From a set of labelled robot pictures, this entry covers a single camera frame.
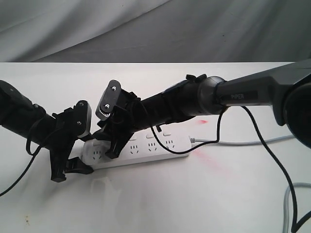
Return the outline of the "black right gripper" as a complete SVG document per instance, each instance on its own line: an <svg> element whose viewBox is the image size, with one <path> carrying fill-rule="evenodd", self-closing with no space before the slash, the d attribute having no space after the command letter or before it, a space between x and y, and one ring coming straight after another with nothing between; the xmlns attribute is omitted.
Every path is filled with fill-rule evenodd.
<svg viewBox="0 0 311 233"><path fill-rule="evenodd" d="M106 156L110 159L119 157L122 149L132 137L134 126L133 109L140 101L133 92L121 90L120 96L113 112L105 121L99 122L97 125L99 130L92 134L93 138L99 141L109 141L110 148L106 152Z"/></svg>

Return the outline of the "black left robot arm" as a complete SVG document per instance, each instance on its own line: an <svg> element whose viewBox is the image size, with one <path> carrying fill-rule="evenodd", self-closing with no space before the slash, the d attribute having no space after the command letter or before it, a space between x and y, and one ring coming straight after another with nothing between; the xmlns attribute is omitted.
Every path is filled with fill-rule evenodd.
<svg viewBox="0 0 311 233"><path fill-rule="evenodd" d="M91 140L91 107L80 100L59 114L48 115L11 84L0 82L0 125L26 138L26 151L36 156L42 148L50 152L51 180L63 182L66 174L90 174L93 169L79 157L70 159L76 140Z"/></svg>

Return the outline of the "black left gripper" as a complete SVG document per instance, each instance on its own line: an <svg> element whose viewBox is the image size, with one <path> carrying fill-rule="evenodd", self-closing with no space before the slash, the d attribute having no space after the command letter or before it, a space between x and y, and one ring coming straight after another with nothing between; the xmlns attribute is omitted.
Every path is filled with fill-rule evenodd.
<svg viewBox="0 0 311 233"><path fill-rule="evenodd" d="M84 133L76 136L73 132L74 109L68 108L63 112L52 116L56 120L55 129L48 139L46 148L50 151L51 180L63 182L66 180L65 174L91 174L93 168L86 165L79 157L69 159L73 145L77 139L83 142L93 140L91 133Z"/></svg>

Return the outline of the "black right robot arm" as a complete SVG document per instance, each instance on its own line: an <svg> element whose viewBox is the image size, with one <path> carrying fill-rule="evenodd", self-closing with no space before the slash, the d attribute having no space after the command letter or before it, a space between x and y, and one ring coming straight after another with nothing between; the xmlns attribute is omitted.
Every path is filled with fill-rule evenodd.
<svg viewBox="0 0 311 233"><path fill-rule="evenodd" d="M287 125L303 145L311 145L310 59L226 81L187 75L181 82L144 100L111 80L96 110L94 138L109 141L108 157L118 158L135 132L219 115L231 106L271 106L279 126Z"/></svg>

